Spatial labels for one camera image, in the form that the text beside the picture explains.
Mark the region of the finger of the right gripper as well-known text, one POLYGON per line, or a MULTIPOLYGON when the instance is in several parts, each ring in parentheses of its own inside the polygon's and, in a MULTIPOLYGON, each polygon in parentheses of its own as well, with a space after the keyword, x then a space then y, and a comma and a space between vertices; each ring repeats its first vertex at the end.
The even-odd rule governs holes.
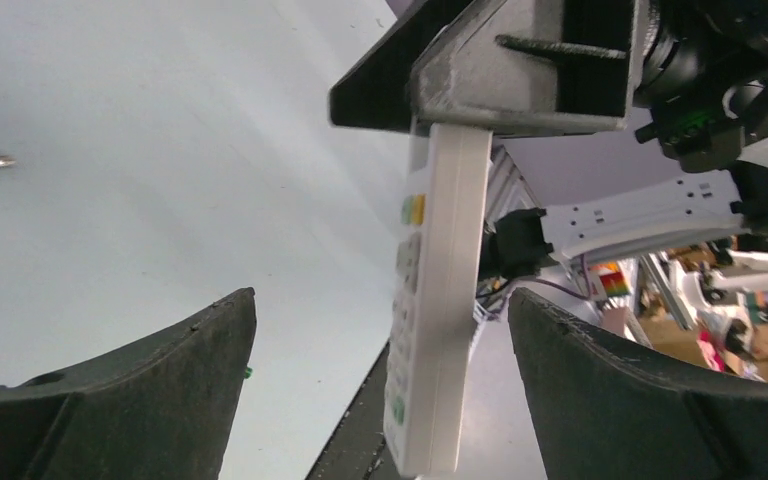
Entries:
POLYGON ((648 9, 646 1, 473 1, 414 63, 412 112, 513 137, 622 130, 648 9))
POLYGON ((336 82, 328 94, 329 120, 345 128, 407 133, 412 123, 409 81, 413 64, 468 0, 407 5, 395 23, 336 82))

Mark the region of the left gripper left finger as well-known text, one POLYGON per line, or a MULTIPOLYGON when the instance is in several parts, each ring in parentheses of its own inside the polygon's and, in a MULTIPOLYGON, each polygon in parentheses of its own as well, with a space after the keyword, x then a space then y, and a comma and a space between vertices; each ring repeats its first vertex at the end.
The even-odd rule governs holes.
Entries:
POLYGON ((0 479, 215 479, 255 338, 239 289, 104 355, 0 386, 0 479))

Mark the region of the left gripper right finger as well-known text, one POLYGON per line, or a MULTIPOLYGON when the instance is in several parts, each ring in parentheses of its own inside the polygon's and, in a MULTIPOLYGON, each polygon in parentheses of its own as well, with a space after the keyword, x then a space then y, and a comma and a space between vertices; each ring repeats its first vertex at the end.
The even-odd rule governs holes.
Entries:
POLYGON ((551 479, 768 479, 768 383, 621 338, 530 289, 513 350, 551 479))

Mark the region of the white remote control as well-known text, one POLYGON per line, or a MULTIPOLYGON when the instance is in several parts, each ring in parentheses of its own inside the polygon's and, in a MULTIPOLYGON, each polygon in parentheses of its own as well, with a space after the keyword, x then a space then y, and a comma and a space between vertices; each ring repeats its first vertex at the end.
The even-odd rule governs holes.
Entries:
POLYGON ((491 143, 460 125, 410 133, 383 414, 406 479, 457 468, 491 143))

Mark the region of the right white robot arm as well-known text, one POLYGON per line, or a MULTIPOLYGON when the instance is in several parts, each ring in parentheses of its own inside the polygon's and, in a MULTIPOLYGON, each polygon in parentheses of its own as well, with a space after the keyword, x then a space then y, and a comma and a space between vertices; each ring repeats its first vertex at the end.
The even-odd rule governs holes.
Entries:
POLYGON ((416 1, 330 89, 331 122, 406 133, 416 124, 505 138, 618 131, 650 112, 686 173, 726 172, 724 213, 654 195, 628 217, 581 207, 517 211, 483 239, 480 279, 525 277, 568 258, 768 233, 768 1, 416 1))

